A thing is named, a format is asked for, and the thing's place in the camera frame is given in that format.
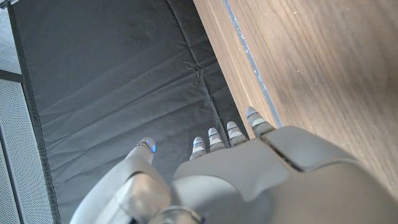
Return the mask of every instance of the gray robotic arm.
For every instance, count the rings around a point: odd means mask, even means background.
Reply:
[[[275,129],[253,108],[256,139],[215,128],[210,152],[195,138],[170,186],[151,166],[143,139],[85,197],[71,223],[398,223],[398,203],[334,144],[296,127]]]

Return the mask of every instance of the wooden surface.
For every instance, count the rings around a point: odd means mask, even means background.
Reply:
[[[398,197],[398,2],[229,3],[282,124],[352,153]],[[240,87],[256,79],[223,2],[195,5],[239,112],[274,123],[261,90]]]

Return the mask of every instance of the dark gray cloth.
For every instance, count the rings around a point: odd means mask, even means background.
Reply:
[[[17,28],[61,221],[143,137],[167,182],[192,141],[244,131],[191,1],[19,1]]]

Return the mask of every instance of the robot finger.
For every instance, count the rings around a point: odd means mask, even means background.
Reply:
[[[253,129],[254,135],[259,138],[263,134],[275,130],[262,116],[251,106],[244,110],[244,113]]]
[[[196,159],[204,154],[206,154],[205,143],[201,137],[196,137],[193,141],[192,155],[189,160]]]
[[[215,128],[209,129],[209,142],[210,142],[210,152],[214,152],[219,149],[225,148],[225,145],[222,142],[217,129],[215,129]]]
[[[241,130],[239,130],[235,122],[233,121],[228,122],[226,128],[228,129],[229,143],[231,144],[231,147],[244,143],[248,140],[242,134]]]

